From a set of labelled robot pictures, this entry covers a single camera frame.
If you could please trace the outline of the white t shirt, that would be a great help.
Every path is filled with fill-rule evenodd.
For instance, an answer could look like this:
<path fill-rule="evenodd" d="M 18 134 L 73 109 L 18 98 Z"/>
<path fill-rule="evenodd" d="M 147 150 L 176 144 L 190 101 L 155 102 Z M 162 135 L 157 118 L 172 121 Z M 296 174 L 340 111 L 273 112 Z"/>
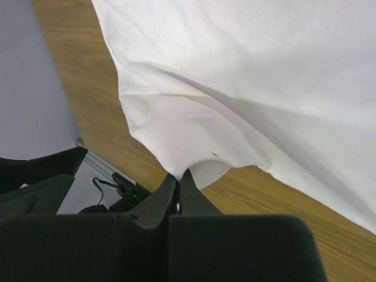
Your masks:
<path fill-rule="evenodd" d="M 374 1 L 94 1 L 130 135 L 198 188 L 257 166 L 375 231 Z"/>

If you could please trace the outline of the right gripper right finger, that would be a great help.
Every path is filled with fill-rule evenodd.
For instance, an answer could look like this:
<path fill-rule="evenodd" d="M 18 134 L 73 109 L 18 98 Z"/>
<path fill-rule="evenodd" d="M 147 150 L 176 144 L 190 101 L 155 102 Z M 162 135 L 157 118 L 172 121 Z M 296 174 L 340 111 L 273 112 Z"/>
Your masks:
<path fill-rule="evenodd" d="M 170 281 L 326 281 L 308 225 L 286 214 L 225 215 L 196 187 L 179 183 L 169 220 Z"/>

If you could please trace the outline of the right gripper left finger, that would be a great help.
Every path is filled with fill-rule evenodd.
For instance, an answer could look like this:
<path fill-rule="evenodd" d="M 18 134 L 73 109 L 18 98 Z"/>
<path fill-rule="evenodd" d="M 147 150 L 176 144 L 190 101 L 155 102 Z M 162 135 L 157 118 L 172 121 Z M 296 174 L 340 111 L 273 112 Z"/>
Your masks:
<path fill-rule="evenodd" d="M 86 150 L 1 160 L 2 281 L 165 281 L 176 179 L 129 212 L 59 215 Z"/>

